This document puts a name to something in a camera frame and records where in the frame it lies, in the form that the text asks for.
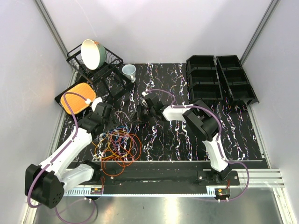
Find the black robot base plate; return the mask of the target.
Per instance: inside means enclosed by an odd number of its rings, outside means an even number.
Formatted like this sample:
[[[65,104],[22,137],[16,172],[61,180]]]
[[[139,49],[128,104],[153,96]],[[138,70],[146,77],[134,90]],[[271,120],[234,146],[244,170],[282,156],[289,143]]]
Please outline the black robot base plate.
[[[109,161],[103,166],[105,196],[153,196],[206,194],[208,186],[239,186],[238,173],[223,175],[212,170],[208,161],[137,161],[122,168]]]

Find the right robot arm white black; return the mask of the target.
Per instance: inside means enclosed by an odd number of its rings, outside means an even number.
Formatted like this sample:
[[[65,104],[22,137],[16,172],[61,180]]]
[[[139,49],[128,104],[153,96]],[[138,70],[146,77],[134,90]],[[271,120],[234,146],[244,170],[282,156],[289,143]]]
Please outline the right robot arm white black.
[[[218,185],[227,182],[231,167],[221,142],[221,122],[211,109],[201,100],[190,105],[165,105],[151,93],[143,92],[142,96],[131,121],[141,124],[155,118],[164,122],[185,122],[208,152],[212,170],[208,172],[207,180]]]

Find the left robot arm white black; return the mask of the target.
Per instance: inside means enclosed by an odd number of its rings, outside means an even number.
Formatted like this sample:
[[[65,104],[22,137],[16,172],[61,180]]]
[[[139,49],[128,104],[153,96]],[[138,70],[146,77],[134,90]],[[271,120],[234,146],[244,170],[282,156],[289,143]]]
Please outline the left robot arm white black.
[[[67,168],[75,157],[95,137],[117,127],[114,108],[103,102],[93,102],[92,111],[77,121],[67,140],[39,165],[30,164],[25,171],[25,195],[52,209],[65,192],[83,182],[97,184],[101,179],[100,166],[84,161],[78,167]]]

